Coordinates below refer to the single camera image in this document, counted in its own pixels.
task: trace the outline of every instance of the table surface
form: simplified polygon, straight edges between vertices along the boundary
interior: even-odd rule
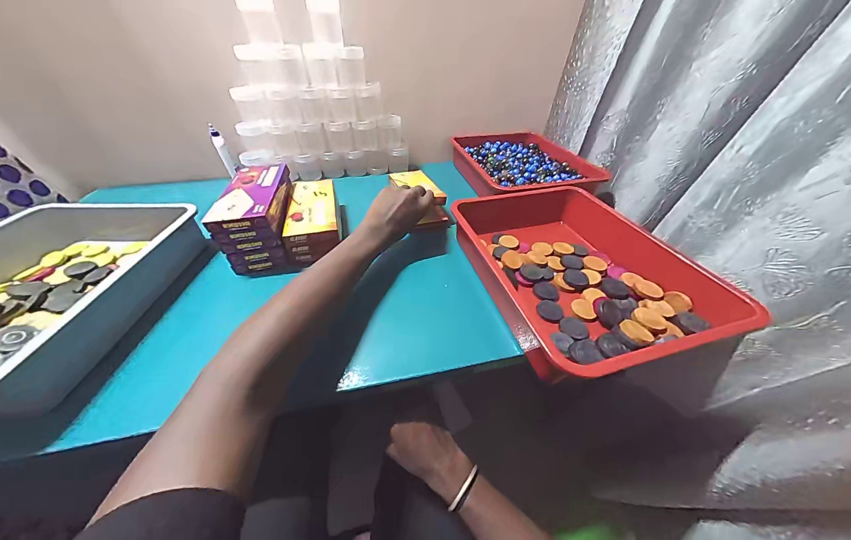
[[[450,161],[422,169],[448,195],[446,207],[476,196]],[[201,217],[226,183],[113,187],[82,202],[192,203]],[[336,179],[348,227],[387,184],[385,176]],[[155,431],[232,331],[295,276],[237,276],[221,252],[200,257],[60,406],[35,419],[0,420],[0,461]],[[523,354],[459,247],[456,226],[411,234],[380,256],[316,343],[286,409]]]

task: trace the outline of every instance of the person's right hand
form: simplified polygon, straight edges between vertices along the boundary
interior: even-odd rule
[[[386,454],[451,504],[473,469],[452,434],[431,423],[407,422],[393,425],[389,435]]]
[[[385,249],[404,237],[434,205],[432,191],[420,185],[412,188],[389,185],[371,202],[355,232]]]

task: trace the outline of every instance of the silver bangle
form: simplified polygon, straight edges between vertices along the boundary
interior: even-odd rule
[[[459,488],[459,494],[455,496],[455,500],[452,501],[452,504],[448,506],[449,512],[456,512],[462,506],[462,503],[465,501],[466,496],[469,495],[469,491],[472,489],[473,484],[476,483],[476,477],[479,475],[480,466],[472,465],[472,470],[468,472],[468,477],[466,477],[466,481],[462,482],[462,487]]]

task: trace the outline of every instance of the yellow box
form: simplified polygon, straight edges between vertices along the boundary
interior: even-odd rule
[[[298,243],[301,237],[313,237],[312,240],[315,240],[315,236],[323,239],[333,236],[338,238],[337,215],[336,188],[331,179],[293,182],[282,227],[283,243],[288,245],[290,240]]]
[[[439,189],[439,186],[432,181],[432,178],[426,176],[426,173],[422,171],[392,173],[389,175],[389,183],[396,187],[408,186],[409,188],[415,188],[416,186],[422,186],[432,192],[436,202],[440,205],[446,203],[446,192]]]

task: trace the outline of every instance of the grey curtain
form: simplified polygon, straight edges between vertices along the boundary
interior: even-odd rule
[[[659,507],[851,510],[851,0],[636,4],[587,0],[546,134],[581,141],[611,170],[624,215],[774,320],[697,418],[669,430],[705,443],[620,459],[594,491]],[[633,23],[597,31],[597,13]],[[586,66],[590,51],[614,57]],[[704,437],[718,421],[735,429]],[[792,529],[775,537],[804,537]],[[765,534],[703,523],[688,537]]]

